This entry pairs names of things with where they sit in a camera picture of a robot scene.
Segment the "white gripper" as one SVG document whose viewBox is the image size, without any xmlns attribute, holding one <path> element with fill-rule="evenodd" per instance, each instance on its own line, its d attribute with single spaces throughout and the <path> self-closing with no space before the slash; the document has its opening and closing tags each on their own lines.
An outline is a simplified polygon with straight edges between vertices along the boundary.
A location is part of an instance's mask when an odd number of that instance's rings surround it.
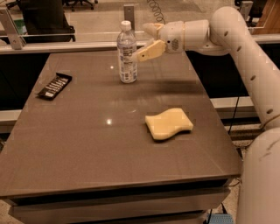
<svg viewBox="0 0 280 224">
<path fill-rule="evenodd" d="M 152 60 L 161 56 L 164 52 L 181 53 L 184 50 L 184 30 L 182 21 L 170 22 L 168 24 L 146 23 L 143 24 L 143 31 L 154 39 L 145 46 L 139 48 L 132 54 L 134 62 Z"/>
</svg>

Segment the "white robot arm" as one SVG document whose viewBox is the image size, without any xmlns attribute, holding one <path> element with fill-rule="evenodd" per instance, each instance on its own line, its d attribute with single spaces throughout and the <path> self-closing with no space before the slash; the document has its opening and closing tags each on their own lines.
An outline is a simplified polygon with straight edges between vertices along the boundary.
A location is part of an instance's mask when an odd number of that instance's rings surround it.
<svg viewBox="0 0 280 224">
<path fill-rule="evenodd" d="M 133 53 L 135 62 L 183 51 L 232 57 L 264 129 L 242 164 L 236 224 L 280 224 L 280 71 L 242 14 L 226 6 L 209 20 L 148 23 L 143 30 L 152 39 Z"/>
</svg>

